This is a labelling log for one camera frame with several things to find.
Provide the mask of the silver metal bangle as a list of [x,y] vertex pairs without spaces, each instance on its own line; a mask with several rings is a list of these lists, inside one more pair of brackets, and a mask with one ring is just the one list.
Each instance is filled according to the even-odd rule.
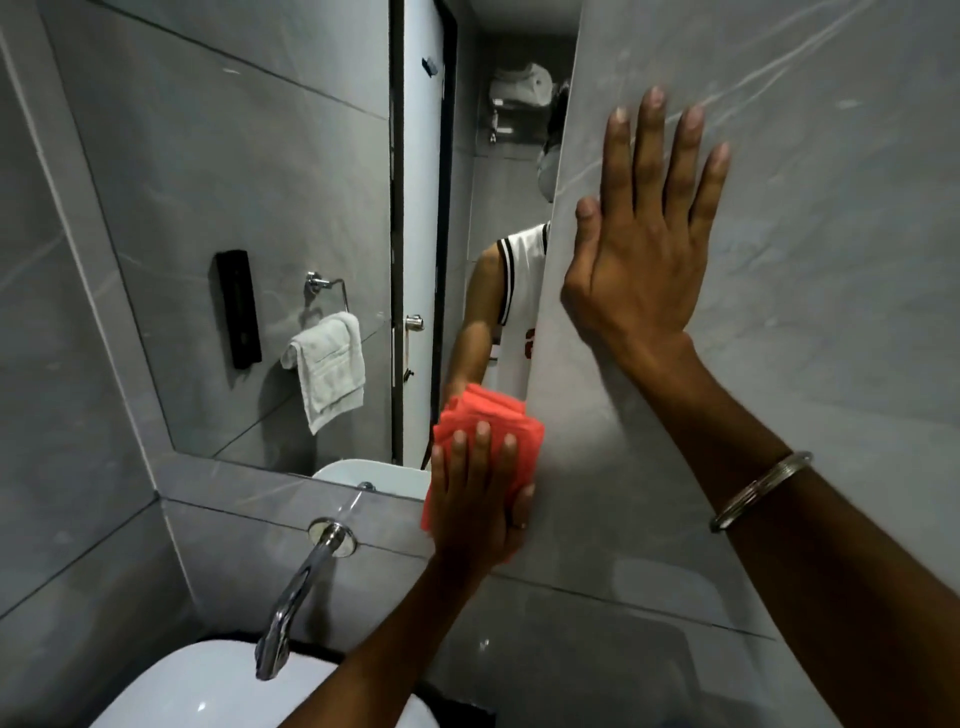
[[709,531],[717,534],[729,529],[787,480],[811,468],[813,460],[814,455],[810,451],[795,451],[779,460],[727,502],[709,522]]

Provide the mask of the person's right forearm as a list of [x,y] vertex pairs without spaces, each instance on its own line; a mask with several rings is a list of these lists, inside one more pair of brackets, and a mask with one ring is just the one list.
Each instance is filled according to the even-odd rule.
[[789,446],[681,336],[616,360],[669,433],[777,630],[845,728],[960,728],[960,595],[815,469],[773,480]]

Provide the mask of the white water heater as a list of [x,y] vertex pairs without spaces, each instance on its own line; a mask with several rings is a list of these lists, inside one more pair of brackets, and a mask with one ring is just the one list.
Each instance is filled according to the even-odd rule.
[[550,71],[530,62],[519,68],[494,69],[488,86],[493,108],[544,109],[551,105],[556,90]]

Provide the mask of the person's left forearm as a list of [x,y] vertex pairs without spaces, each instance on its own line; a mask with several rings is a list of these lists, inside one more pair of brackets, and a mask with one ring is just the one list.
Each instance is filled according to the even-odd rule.
[[451,626],[494,565],[432,557],[389,615],[278,728],[396,728]]

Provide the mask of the white hand towel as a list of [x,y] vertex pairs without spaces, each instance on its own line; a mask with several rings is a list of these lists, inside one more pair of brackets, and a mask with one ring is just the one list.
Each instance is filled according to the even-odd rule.
[[311,435],[363,407],[366,366],[359,321],[341,311],[294,335],[279,359],[295,370]]

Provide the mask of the person's left hand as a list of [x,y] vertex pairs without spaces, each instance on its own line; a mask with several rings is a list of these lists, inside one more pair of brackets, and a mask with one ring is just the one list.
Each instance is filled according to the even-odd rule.
[[478,581],[509,561],[522,547],[526,530],[509,526],[506,492],[517,470],[518,444],[508,435],[494,465],[489,462],[486,490],[472,489],[472,445],[463,431],[454,433],[446,463],[446,495],[430,496],[427,509],[435,560],[460,577]]

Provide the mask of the person's right hand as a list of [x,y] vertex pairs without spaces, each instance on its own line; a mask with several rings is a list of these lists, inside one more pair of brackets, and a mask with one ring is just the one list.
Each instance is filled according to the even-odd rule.
[[691,348],[686,328],[699,300],[711,236],[690,236],[690,209],[700,183],[705,111],[699,104],[678,118],[666,150],[662,209],[637,214],[634,154],[637,111],[624,107],[609,117],[601,159],[599,198],[603,217],[589,297],[570,299],[578,325],[608,348],[632,376],[651,378]]

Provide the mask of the red cleaning cloth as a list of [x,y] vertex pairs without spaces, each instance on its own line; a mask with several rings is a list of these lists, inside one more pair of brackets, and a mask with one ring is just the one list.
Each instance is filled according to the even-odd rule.
[[516,472],[506,491],[506,505],[511,508],[517,491],[534,483],[537,462],[545,440],[545,426],[526,413],[525,402],[470,383],[462,394],[450,397],[446,407],[433,426],[434,443],[443,447],[450,456],[452,438],[462,431],[469,443],[474,443],[474,432],[479,422],[490,425],[489,462],[495,465],[506,436],[517,443]]

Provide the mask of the white ceramic sink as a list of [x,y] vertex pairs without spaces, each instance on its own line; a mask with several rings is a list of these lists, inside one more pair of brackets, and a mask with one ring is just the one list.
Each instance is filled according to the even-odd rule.
[[279,728],[335,670],[294,653],[277,677],[260,681],[251,643],[205,640],[143,672],[89,728]]

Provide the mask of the wall mirror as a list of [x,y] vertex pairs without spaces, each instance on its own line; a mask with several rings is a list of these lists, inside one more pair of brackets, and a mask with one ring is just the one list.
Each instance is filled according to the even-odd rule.
[[[435,0],[442,21],[430,427],[484,237],[549,213],[547,109],[498,67],[570,75],[583,0]],[[165,451],[421,504],[403,454],[403,0],[38,0]],[[234,368],[214,255],[244,250],[262,362]],[[311,435],[290,340],[357,317],[364,404]]]

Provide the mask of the white door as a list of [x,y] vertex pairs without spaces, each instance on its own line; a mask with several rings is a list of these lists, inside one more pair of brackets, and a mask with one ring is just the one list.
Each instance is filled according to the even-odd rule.
[[420,470],[429,441],[439,221],[444,28],[435,0],[403,0],[404,467]]

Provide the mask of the chrome wall faucet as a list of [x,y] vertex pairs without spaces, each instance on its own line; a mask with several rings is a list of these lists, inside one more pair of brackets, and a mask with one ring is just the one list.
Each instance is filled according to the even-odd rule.
[[275,679],[286,665],[294,620],[330,564],[352,556],[357,548],[352,529],[331,518],[313,521],[308,535],[313,547],[271,607],[269,623],[255,645],[255,678],[261,682]]

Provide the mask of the black wall dispenser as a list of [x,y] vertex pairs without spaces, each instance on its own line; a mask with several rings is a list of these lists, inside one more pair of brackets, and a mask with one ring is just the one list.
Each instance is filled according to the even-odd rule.
[[250,259],[244,249],[218,251],[213,258],[222,292],[232,363],[235,369],[246,371],[262,362]]

